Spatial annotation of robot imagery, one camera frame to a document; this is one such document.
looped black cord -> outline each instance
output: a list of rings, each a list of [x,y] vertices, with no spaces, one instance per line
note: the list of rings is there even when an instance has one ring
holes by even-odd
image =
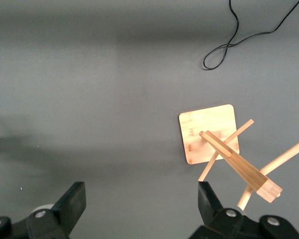
[[[228,48],[237,46],[237,45],[239,45],[240,43],[242,43],[243,41],[245,41],[245,40],[247,40],[247,39],[249,39],[249,38],[251,38],[251,37],[259,36],[259,35],[271,34],[271,33],[275,32],[277,29],[279,29],[279,27],[282,25],[282,23],[285,21],[285,19],[291,14],[291,12],[297,7],[298,4],[299,4],[299,1],[294,5],[294,7],[293,7],[293,8],[289,11],[289,13],[282,19],[282,21],[280,22],[280,24],[279,24],[274,30],[272,30],[272,31],[258,32],[258,33],[255,33],[255,34],[253,34],[253,35],[251,35],[251,36],[248,36],[248,37],[242,39],[241,41],[238,41],[237,43],[231,43],[231,41],[233,40],[233,38],[235,37],[235,35],[236,35],[237,32],[238,32],[238,29],[239,29],[239,19],[238,19],[237,15],[235,14],[235,12],[234,12],[233,9],[232,9],[231,0],[229,0],[229,8],[230,8],[230,11],[231,11],[231,13],[234,15],[235,20],[236,20],[236,23],[237,23],[235,32],[234,32],[233,36],[231,37],[231,39],[228,41],[228,43],[216,47],[215,49],[213,49],[212,51],[210,51],[210,52],[204,57],[204,59],[203,59],[203,63],[202,63],[203,66],[201,66],[201,68],[202,68],[203,70],[206,70],[206,71],[214,70],[214,69],[218,68],[218,67],[223,63],[223,61],[224,61],[224,59],[225,59],[225,57],[226,57],[226,55],[227,55]],[[208,57],[209,55],[211,55],[213,52],[215,52],[215,51],[217,51],[217,50],[219,50],[219,49],[223,49],[223,48],[225,48],[225,51],[224,51],[224,53],[223,53],[222,60],[220,61],[220,63],[219,63],[218,65],[216,65],[215,67],[207,67],[207,66],[205,65],[205,61],[206,61],[207,57]]]

